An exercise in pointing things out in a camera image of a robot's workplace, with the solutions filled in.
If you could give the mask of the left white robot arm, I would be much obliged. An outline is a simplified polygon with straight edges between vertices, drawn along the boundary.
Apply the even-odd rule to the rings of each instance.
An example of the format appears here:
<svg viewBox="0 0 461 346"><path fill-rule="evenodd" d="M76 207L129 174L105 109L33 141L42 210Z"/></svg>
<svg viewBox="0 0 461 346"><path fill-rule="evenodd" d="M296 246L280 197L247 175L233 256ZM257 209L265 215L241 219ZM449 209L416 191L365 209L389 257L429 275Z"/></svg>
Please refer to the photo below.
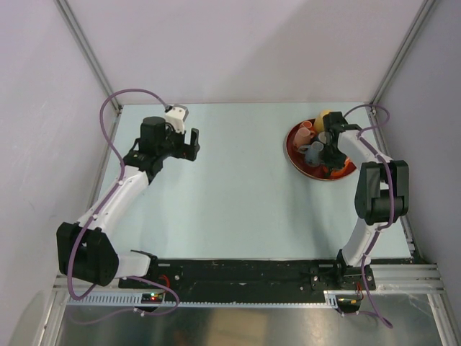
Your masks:
<svg viewBox="0 0 461 346"><path fill-rule="evenodd" d="M111 240L118 221L162 170L164 160L197 158L199 131L193 128L190 142L185 141L187 114L177 105L163 117L144 118L140 136L122 158L121 172L112 186L75 223L59 226L56 237L62 274L100 286L130 276L145 288L157 284L160 271L151 264L152 254L140 250L117 252Z"/></svg>

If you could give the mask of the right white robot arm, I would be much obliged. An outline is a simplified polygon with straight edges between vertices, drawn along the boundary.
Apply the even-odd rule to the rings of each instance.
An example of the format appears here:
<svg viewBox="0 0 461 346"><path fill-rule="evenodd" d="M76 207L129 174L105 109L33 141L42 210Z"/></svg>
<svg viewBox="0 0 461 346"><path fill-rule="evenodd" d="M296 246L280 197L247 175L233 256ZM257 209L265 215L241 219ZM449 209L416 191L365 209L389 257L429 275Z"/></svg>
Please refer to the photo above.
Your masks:
<svg viewBox="0 0 461 346"><path fill-rule="evenodd" d="M341 112L323 117L326 147L323 162L330 174L345 166L349 159L359 169L354 197L357 222L346 245L339 250L334 283L343 289L358 281L368 283L365 272L371 252L381 233L390 228L409 207L409 167L376 149L363 137L364 129L349 124Z"/></svg>

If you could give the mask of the grey mug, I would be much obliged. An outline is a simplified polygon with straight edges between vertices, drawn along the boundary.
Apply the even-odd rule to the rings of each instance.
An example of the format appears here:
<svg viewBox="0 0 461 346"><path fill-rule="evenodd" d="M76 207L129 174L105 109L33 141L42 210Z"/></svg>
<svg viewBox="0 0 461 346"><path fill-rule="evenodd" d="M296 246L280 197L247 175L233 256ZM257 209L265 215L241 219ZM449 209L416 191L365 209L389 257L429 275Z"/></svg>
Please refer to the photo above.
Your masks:
<svg viewBox="0 0 461 346"><path fill-rule="evenodd" d="M297 151L304 154L304 162L310 167L318 167L321 164L321 155L324 145L315 141L312 144L301 146Z"/></svg>

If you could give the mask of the orange mug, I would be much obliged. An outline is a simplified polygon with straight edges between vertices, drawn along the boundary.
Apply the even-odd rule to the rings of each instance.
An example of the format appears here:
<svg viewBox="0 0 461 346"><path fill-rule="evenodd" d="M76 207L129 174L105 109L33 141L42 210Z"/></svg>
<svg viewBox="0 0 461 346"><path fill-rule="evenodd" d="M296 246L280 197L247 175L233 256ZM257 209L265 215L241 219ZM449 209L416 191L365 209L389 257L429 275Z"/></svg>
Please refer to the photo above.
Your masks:
<svg viewBox="0 0 461 346"><path fill-rule="evenodd" d="M349 164L351 163L349 157L346 158L344 162L344 166L340 169L329 169L329 168L324 168L325 174L327 177L333 177L333 178L338 178L338 177L343 177L346 174L346 171L348 169Z"/></svg>

